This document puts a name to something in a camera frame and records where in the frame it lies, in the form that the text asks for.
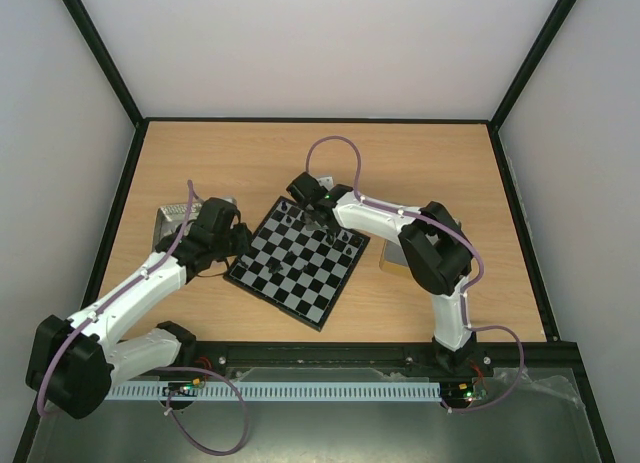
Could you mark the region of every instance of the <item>wooden tabletop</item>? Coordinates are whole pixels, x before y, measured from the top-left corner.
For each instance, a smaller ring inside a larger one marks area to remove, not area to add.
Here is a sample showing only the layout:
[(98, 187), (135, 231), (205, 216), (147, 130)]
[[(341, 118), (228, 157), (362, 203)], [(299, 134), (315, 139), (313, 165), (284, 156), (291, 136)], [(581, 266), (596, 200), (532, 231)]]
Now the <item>wooden tabletop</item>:
[[(544, 341), (484, 125), (152, 122), (101, 294), (148, 257), (156, 210), (185, 202), (187, 179), (203, 198), (234, 196), (254, 230), (304, 170), (309, 146), (336, 134), (360, 148), (364, 194), (406, 205), (439, 201), (463, 222), (486, 265), (485, 278), (469, 294), (475, 326), (502, 324), (524, 341)], [(325, 143), (314, 153), (315, 175), (351, 185), (354, 170), (355, 157), (342, 142)], [(430, 341), (429, 295), (413, 281), (380, 271), (382, 244), (371, 239), (321, 332), (222, 278), (196, 278), (147, 313), (127, 337), (173, 320), (200, 340)], [(510, 341), (510, 336), (494, 331), (478, 339)]]

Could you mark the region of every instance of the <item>black metal frame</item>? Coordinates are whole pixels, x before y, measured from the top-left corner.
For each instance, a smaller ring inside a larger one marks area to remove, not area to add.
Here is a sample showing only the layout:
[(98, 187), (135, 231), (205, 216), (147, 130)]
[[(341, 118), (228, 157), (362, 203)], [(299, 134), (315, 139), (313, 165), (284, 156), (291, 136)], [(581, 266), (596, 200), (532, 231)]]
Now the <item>black metal frame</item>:
[[(216, 121), (216, 122), (291, 122), (291, 123), (373, 123), (373, 124), (482, 124), (489, 133), (496, 163), (504, 186), (505, 194), (525, 264), (538, 305), (540, 318), (547, 337), (547, 343), (525, 343), (527, 366), (537, 368), (570, 368), (573, 370), (580, 396), (586, 405), (587, 416), (603, 461), (614, 461), (613, 453), (600, 419), (591, 386), (587, 378), (582, 358), (575, 343), (561, 342), (558, 328), (544, 287), (540, 268), (533, 251), (531, 238), (524, 219), (520, 201), (500, 141), (499, 130), (515, 105), (527, 82), (540, 63), (553, 38), (568, 16), (577, 0), (558, 0), (547, 18), (535, 43), (522, 63), (516, 77), (490, 121), (487, 120), (423, 120), (423, 119), (364, 119), (364, 118), (144, 118), (138, 110), (120, 73), (109, 55), (98, 31), (91, 22), (81, 0), (63, 0), (76, 22), (85, 41), (103, 69), (114, 92), (118, 96), (136, 131), (118, 185), (115, 200), (109, 214), (105, 232), (91, 273), (82, 306), (86, 306), (98, 296), (100, 286), (111, 255), (111, 249), (118, 231), (122, 212), (135, 174), (136, 165), (149, 123), (152, 121)], [(491, 355), (494, 366), (514, 367), (518, 365), (518, 349), (513, 343), (478, 345), (481, 351)], [(429, 376), (434, 381), (456, 381), (433, 365), (422, 365), (433, 359), (431, 343), (419, 344), (286, 344), (286, 343), (228, 343), (199, 342), (198, 354), (210, 356), (217, 370), (227, 368), (248, 368), (255, 366), (368, 366), (382, 371), (398, 371), (413, 376)], [(14, 462), (25, 462), (31, 448), (39, 417), (35, 405), (29, 415), (25, 431), (16, 451)]]

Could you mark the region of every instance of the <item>chess square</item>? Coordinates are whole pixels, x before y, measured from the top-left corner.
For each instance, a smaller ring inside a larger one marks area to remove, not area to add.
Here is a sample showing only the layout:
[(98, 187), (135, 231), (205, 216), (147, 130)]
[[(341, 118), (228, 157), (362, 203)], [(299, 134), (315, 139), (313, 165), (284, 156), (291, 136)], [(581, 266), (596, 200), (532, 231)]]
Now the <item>chess square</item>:
[(314, 265), (313, 263), (307, 263), (307, 269), (304, 272), (309, 276), (315, 276), (319, 269), (319, 266)]
[(289, 278), (285, 278), (284, 281), (280, 283), (280, 288), (287, 293), (290, 293), (294, 286), (296, 286), (296, 282)]
[(309, 311), (307, 311), (307, 318), (316, 323), (320, 321), (322, 315), (324, 315), (324, 310), (321, 310), (317, 306), (312, 306), (309, 308)]
[(298, 278), (298, 283), (301, 284), (302, 286), (304, 286), (305, 288), (309, 286), (309, 284), (311, 284), (311, 282), (313, 281), (313, 277), (309, 276), (306, 273), (302, 273), (300, 275), (300, 278)]
[(293, 220), (293, 223), (291, 223), (291, 228), (296, 231), (302, 231), (302, 229), (304, 228), (304, 223), (300, 220)]
[(280, 246), (278, 248), (282, 248), (283, 250), (288, 251), (289, 248), (291, 248), (292, 244), (293, 244), (293, 241), (285, 237), (280, 242)]
[(329, 254), (329, 250), (331, 249), (331, 247), (329, 245), (325, 245), (324, 243), (320, 243), (320, 245), (318, 246), (318, 249), (316, 250), (316, 253), (318, 253), (321, 256), (327, 256)]
[(282, 224), (282, 223), (280, 223), (278, 225), (278, 227), (276, 228), (276, 233), (278, 233), (279, 235), (282, 235), (282, 236), (286, 235), (287, 231), (289, 231), (289, 227), (287, 225)]
[(320, 266), (324, 261), (324, 257), (318, 253), (314, 253), (311, 258), (309, 258), (309, 263), (313, 263), (314, 265)]
[(275, 229), (278, 227), (279, 224), (280, 223), (277, 220), (269, 218), (267, 220), (267, 222), (264, 224), (264, 227), (262, 228), (262, 231), (265, 231), (265, 229), (268, 229), (268, 230), (271, 230), (273, 232), (273, 231), (275, 231)]
[(302, 246), (306, 245), (307, 241), (309, 241), (309, 237), (303, 233), (300, 233), (296, 238), (296, 243)]
[(276, 248), (275, 250), (273, 250), (273, 252), (271, 253), (273, 255), (273, 257), (275, 259), (277, 259), (278, 261), (282, 261), (282, 259), (284, 258), (284, 255), (287, 254), (287, 250), (283, 249), (282, 246), (279, 246), (278, 248)]
[(329, 299), (325, 298), (322, 295), (318, 295), (318, 298), (316, 298), (316, 301), (313, 304), (313, 306), (317, 306), (318, 308), (324, 311), (327, 308), (327, 306), (329, 306)]
[(284, 303), (285, 300), (287, 299), (287, 296), (289, 296), (289, 292), (282, 288), (278, 288), (278, 291), (276, 291), (276, 294), (273, 295), (275, 300), (280, 303)]
[(289, 214), (289, 216), (297, 218), (300, 214), (300, 209), (297, 206), (290, 205), (289, 211), (287, 213)]
[(334, 262), (338, 261), (340, 259), (340, 256), (342, 256), (342, 253), (340, 253), (338, 250), (334, 250), (333, 248), (331, 248), (329, 250), (329, 253), (327, 253), (327, 258)]
[(309, 289), (315, 291), (316, 293), (319, 293), (323, 286), (324, 285), (322, 284), (322, 282), (316, 280), (315, 278), (313, 279), (313, 281), (311, 281), (311, 283), (309, 283)]
[(293, 281), (298, 281), (300, 275), (302, 275), (302, 270), (298, 270), (296, 268), (291, 268), (289, 270), (289, 273), (287, 273), (287, 277), (291, 278)]
[(285, 233), (284, 237), (288, 238), (289, 240), (294, 240), (298, 237), (298, 235), (300, 234), (299, 231), (294, 230), (293, 228), (289, 228), (287, 229), (287, 232)]
[(302, 298), (302, 295), (304, 295), (305, 291), (307, 291), (307, 289), (304, 286), (296, 283), (293, 289), (291, 290), (291, 294), (297, 296), (298, 298)]
[(307, 303), (311, 303), (312, 305), (316, 301), (317, 297), (318, 297), (318, 293), (316, 293), (311, 289), (307, 289), (307, 291), (304, 292), (304, 295), (302, 295), (303, 301), (306, 301)]
[(344, 266), (345, 268), (348, 268), (351, 264), (351, 257), (347, 255), (341, 255), (340, 258), (338, 258), (338, 264)]
[(320, 290), (320, 296), (324, 296), (327, 300), (331, 300), (331, 298), (333, 298), (333, 295), (335, 294), (335, 288), (331, 288), (328, 285), (324, 285), (322, 287), (322, 289)]
[(258, 291), (262, 291), (264, 289), (264, 287), (266, 286), (266, 284), (267, 284), (267, 280), (265, 280), (264, 278), (260, 278), (258, 276), (251, 286), (254, 287)]
[(303, 260), (310, 261), (312, 256), (313, 251), (311, 251), (309, 248), (305, 248), (300, 252), (300, 258), (302, 258)]
[(322, 268), (323, 270), (327, 270), (329, 273), (331, 273), (331, 270), (333, 270), (334, 266), (336, 266), (336, 264), (333, 261), (324, 260), (322, 262), (322, 265), (320, 265), (320, 268)]
[(333, 270), (331, 270), (331, 273), (338, 278), (342, 278), (347, 274), (347, 268), (342, 265), (336, 265), (333, 267)]
[(279, 235), (278, 233), (272, 233), (271, 236), (269, 237), (269, 241), (276, 246), (280, 246), (280, 242), (282, 241), (282, 235)]
[(292, 310), (295, 310), (297, 306), (300, 304), (300, 298), (289, 293), (289, 296), (287, 296), (287, 298), (284, 300), (283, 303), (285, 306), (291, 308)]
[(313, 278), (324, 283), (325, 281), (327, 281), (327, 278), (329, 278), (330, 273), (327, 270), (324, 270), (322, 268), (318, 269), (318, 272), (313, 275)]
[(271, 258), (269, 256), (269, 253), (264, 253), (264, 252), (261, 251), (260, 253), (258, 253), (258, 256), (255, 257), (255, 262), (256, 263), (260, 263), (261, 265), (264, 266), (269, 261), (269, 258)]
[(269, 267), (268, 266), (263, 266), (260, 269), (260, 273), (258, 273), (258, 276), (260, 278), (262, 278), (265, 281), (269, 281), (271, 280), (271, 272), (269, 271)]
[(268, 281), (267, 284), (264, 285), (264, 288), (262, 289), (262, 293), (264, 293), (267, 296), (273, 297), (279, 289), (280, 288), (278, 288), (276, 285)]
[(331, 288), (337, 288), (338, 286), (340, 286), (340, 278), (338, 278), (336, 275), (329, 275), (329, 278), (327, 278), (327, 285), (329, 285)]
[(302, 246), (300, 243), (295, 242), (292, 243), (291, 248), (289, 249), (289, 251), (295, 253), (296, 255), (299, 255), (302, 250), (304, 250), (304, 246)]
[(284, 276), (282, 276), (280, 272), (274, 273), (271, 275), (271, 278), (269, 278), (269, 281), (279, 287), (284, 281)]
[(317, 240), (311, 239), (307, 242), (307, 248), (313, 252), (315, 252), (319, 246), (320, 246), (320, 242)]
[(265, 245), (262, 247), (262, 251), (264, 253), (267, 253), (269, 255), (272, 255), (273, 252), (275, 251), (275, 249), (277, 248), (276, 245), (274, 245), (273, 243), (271, 243), (270, 241), (267, 241), (265, 243)]
[(242, 275), (242, 277), (240, 277), (240, 281), (245, 285), (251, 286), (253, 285), (253, 282), (256, 281), (257, 277), (258, 275), (256, 275), (255, 273), (251, 273), (250, 271), (247, 271), (244, 275)]
[(234, 278), (242, 278), (244, 276), (244, 274), (247, 272), (247, 270), (245, 268), (243, 268), (242, 266), (238, 265), (236, 266), (233, 271), (231, 272), (231, 274), (233, 275)]
[(253, 263), (251, 263), (251, 265), (249, 265), (248, 273), (251, 273), (257, 276), (260, 273), (260, 270), (262, 270), (262, 264), (258, 263), (257, 261), (254, 261)]
[(296, 307), (296, 311), (298, 313), (302, 313), (303, 315), (307, 314), (307, 311), (309, 311), (311, 309), (311, 303), (307, 303), (306, 301), (301, 301), (300, 303), (298, 303), (298, 306)]
[(254, 248), (257, 248), (258, 250), (261, 250), (262, 248), (264, 248), (264, 245), (266, 243), (267, 243), (267, 240), (259, 236), (256, 236), (253, 242), (251, 243), (251, 246), (253, 246)]
[(346, 247), (347, 247), (347, 244), (342, 240), (336, 240), (333, 242), (333, 249), (341, 253)]

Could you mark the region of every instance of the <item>silver metal plate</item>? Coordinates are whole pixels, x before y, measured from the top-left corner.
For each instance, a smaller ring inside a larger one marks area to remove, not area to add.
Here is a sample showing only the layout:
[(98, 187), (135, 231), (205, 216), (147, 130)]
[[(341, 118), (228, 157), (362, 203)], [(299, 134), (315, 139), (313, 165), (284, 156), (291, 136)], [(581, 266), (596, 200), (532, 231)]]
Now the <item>silver metal plate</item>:
[[(236, 199), (232, 196), (226, 196), (221, 200), (228, 201), (229, 203), (237, 204)], [(201, 202), (196, 202), (191, 205), (190, 220), (195, 220), (200, 214), (202, 208)], [(184, 220), (184, 215), (187, 212), (186, 203), (173, 203), (170, 205), (164, 205), (158, 208), (156, 213), (156, 223), (153, 228), (153, 242), (151, 244), (151, 250), (155, 248), (158, 242), (167, 235), (175, 232), (178, 226)]]

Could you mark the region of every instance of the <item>black frame edge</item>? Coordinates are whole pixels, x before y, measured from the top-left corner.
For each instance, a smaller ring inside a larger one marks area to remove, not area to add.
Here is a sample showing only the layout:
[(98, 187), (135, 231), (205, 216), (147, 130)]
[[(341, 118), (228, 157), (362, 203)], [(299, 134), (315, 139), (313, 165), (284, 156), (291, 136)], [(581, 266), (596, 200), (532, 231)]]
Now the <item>black frame edge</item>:
[(578, 0), (558, 0), (556, 2), (553, 10), (551, 10), (551, 13), (542, 26), (540, 33), (538, 33), (529, 53), (522, 62), (522, 65), (520, 65), (520, 69), (511, 82), (507, 93), (504, 95), (498, 109), (493, 115), (493, 118), (491, 119), (492, 129), (495, 129), (496, 131), (499, 130), (507, 119), (507, 116), (509, 116), (509, 113), (516, 104), (516, 101), (520, 97), (524, 87), (529, 82), (529, 79), (531, 79), (531, 76), (535, 72), (538, 64), (542, 60), (542, 57), (547, 52), (547, 49), (562, 27), (564, 20), (571, 12), (576, 1)]
[(91, 21), (91, 17), (89, 16), (87, 9), (84, 7), (82, 0), (62, 1), (67, 7), (73, 21), (76, 23), (78, 30), (80, 30), (80, 33), (89, 46), (89, 49), (93, 53), (93, 56), (100, 65), (100, 68), (102, 68), (104, 76), (106, 76), (107, 80), (111, 84), (111, 87), (120, 100), (122, 107), (127, 112), (127, 115), (129, 115), (131, 122), (136, 127), (142, 124), (142, 113), (140, 113), (136, 102), (133, 100), (133, 97), (131, 96), (127, 85), (124, 83), (116, 64), (113, 62), (107, 47), (102, 41), (98, 30), (93, 24), (93, 21)]
[(113, 243), (115, 242), (116, 234), (118, 233), (120, 219), (122, 218), (124, 205), (127, 202), (127, 197), (129, 196), (129, 189), (131, 188), (133, 175), (135, 174), (136, 167), (138, 166), (138, 159), (140, 158), (140, 152), (142, 151), (142, 145), (144, 144), (144, 138), (147, 134), (148, 127), (149, 122), (143, 120), (142, 124), (136, 128), (133, 135), (131, 147), (129, 148), (129, 153), (127, 154), (127, 159), (125, 160), (124, 168), (122, 170), (122, 176), (120, 177), (118, 188), (111, 205), (111, 210), (109, 211), (107, 224), (105, 226), (104, 233), (102, 234), (102, 240), (100, 241), (95, 263), (91, 270), (91, 276), (87, 283), (87, 289), (85, 291), (84, 298), (82, 299), (81, 308), (85, 308), (98, 299), (100, 286), (102, 285), (102, 280), (107, 270), (107, 264), (111, 257), (111, 250), (113, 249)]
[(558, 332), (558, 326), (556, 324), (555, 317), (553, 316), (553, 310), (551, 308), (551, 303), (549, 302), (549, 295), (547, 295), (547, 290), (544, 286), (544, 280), (533, 248), (529, 228), (522, 211), (522, 206), (520, 205), (520, 199), (518, 198), (518, 193), (513, 182), (513, 176), (511, 175), (511, 169), (507, 162), (507, 156), (504, 152), (502, 141), (500, 140), (500, 135), (498, 134), (498, 131), (492, 131), (491, 128), (487, 128), (487, 131), (489, 132), (491, 147), (493, 148), (493, 154), (496, 158), (496, 164), (498, 166), (498, 171), (500, 172), (500, 179), (502, 180), (504, 193), (507, 197), (507, 203), (511, 210), (513, 225), (515, 226), (516, 235), (520, 242), (520, 249), (524, 258), (524, 263), (527, 267), (527, 273), (529, 273), (531, 288), (536, 299), (536, 304), (538, 305), (538, 313), (540, 315), (540, 320), (542, 321), (545, 336), (547, 337), (547, 341), (558, 341), (560, 339), (560, 333)]
[(212, 116), (212, 117), (149, 117), (148, 121), (210, 122), (210, 123), (381, 123), (416, 125), (487, 125), (489, 120), (428, 119), (428, 118), (312, 118), (271, 116)]
[(25, 463), (28, 460), (39, 424), (40, 416), (38, 415), (36, 401), (34, 400), (29, 416), (27, 417), (27, 422), (24, 425), (24, 430), (22, 430), (18, 448), (16, 448), (16, 452), (13, 455), (13, 463)]

